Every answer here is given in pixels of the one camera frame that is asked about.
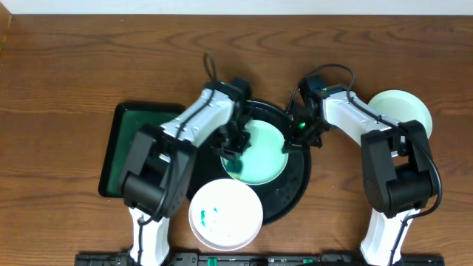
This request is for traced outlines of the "mint green plate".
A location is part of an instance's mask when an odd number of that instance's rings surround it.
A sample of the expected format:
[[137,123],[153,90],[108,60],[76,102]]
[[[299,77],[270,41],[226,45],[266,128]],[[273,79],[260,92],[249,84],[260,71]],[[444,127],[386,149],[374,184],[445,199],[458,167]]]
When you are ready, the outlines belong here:
[[272,124],[263,120],[250,120],[245,125],[250,133],[250,146],[239,157],[240,171],[234,171],[232,161],[221,158],[227,174],[247,185],[263,185],[275,180],[285,169],[289,154],[282,152],[283,134]]
[[368,105],[387,117],[401,122],[419,121],[427,137],[432,135],[433,122],[426,104],[415,95],[402,90],[391,89],[375,95]]

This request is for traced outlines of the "white plate green stains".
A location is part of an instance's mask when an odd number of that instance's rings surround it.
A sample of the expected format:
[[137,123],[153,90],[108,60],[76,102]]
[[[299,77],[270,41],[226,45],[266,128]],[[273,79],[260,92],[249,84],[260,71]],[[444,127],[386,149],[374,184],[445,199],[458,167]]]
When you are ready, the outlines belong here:
[[193,196],[188,219],[192,232],[205,246],[233,251],[256,238],[262,228],[263,208],[248,185],[219,179],[207,183]]

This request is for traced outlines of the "green yellow sponge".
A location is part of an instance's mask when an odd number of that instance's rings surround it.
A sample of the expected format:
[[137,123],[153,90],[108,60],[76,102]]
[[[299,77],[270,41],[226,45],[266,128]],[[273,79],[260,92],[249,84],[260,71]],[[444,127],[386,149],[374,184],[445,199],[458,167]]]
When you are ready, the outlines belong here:
[[243,162],[240,159],[228,160],[225,163],[225,170],[232,178],[238,180],[242,175]]

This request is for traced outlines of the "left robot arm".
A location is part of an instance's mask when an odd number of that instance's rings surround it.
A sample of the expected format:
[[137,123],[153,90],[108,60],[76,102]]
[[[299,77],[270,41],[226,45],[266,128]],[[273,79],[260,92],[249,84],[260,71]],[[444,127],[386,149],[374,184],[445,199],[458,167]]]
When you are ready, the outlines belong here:
[[136,213],[137,233],[129,251],[133,265],[161,265],[168,253],[169,220],[187,193],[201,145],[236,161],[249,147],[244,130],[251,99],[249,83],[214,80],[176,118],[159,126],[143,125],[134,135],[118,179],[117,190]]

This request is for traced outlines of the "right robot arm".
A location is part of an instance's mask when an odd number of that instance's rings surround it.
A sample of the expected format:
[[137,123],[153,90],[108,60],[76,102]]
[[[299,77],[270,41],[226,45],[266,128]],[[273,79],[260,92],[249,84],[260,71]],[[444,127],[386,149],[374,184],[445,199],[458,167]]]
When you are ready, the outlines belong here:
[[372,206],[359,251],[368,265],[396,265],[415,218],[431,214],[429,199],[442,198],[438,169],[424,126],[382,115],[360,100],[350,86],[327,86],[320,75],[306,75],[294,90],[303,106],[290,102],[291,125],[284,153],[321,147],[321,134],[340,129],[361,147],[364,193]]

